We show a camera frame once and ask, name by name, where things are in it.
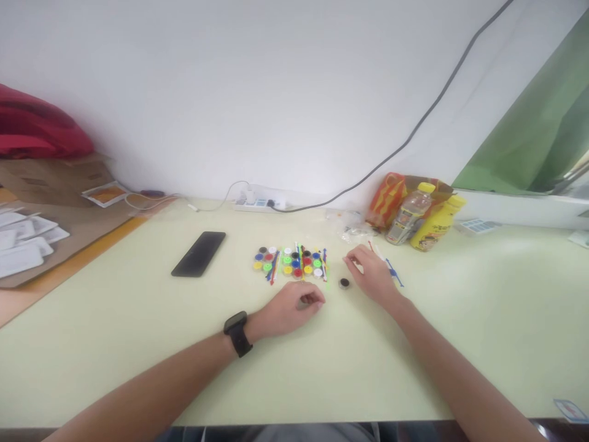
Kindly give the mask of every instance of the green curtain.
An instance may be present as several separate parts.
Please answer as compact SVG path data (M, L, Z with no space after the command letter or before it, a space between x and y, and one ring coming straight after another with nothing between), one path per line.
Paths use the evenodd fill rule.
M453 187L550 192L589 150L589 10L456 177Z

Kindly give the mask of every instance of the hand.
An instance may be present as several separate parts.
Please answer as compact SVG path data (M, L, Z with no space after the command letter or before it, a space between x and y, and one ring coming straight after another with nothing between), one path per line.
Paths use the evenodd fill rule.
M383 308L389 307L387 304L391 301L402 298L385 262L365 245L361 244L352 249L344 257L344 262L356 284L370 299ZM364 273L356 267L356 264L362 266Z
M299 302L309 304L299 309ZM286 335L305 325L325 303L315 284L297 281L287 283L262 310L250 315L244 330L250 343L272 336Z

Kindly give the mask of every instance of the black watch strap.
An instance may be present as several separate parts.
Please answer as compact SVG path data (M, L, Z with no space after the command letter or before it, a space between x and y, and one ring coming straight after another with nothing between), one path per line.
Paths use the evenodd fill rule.
M237 324L234 327L231 327L229 329L229 336L231 337L233 347L239 357L245 356L251 349L253 349L253 345L247 340L243 324Z

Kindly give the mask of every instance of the yellow bottle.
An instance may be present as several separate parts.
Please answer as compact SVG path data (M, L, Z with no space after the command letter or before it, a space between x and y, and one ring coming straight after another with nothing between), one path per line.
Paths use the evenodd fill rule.
M411 245L421 252L429 251L452 227L454 215L466 204L466 200L458 195L452 195L442 208L419 228L411 238Z

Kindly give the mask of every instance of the red cloth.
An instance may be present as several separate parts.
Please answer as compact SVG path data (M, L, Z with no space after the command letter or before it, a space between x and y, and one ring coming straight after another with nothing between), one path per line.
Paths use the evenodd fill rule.
M0 84L0 158L74 158L94 152L60 108Z

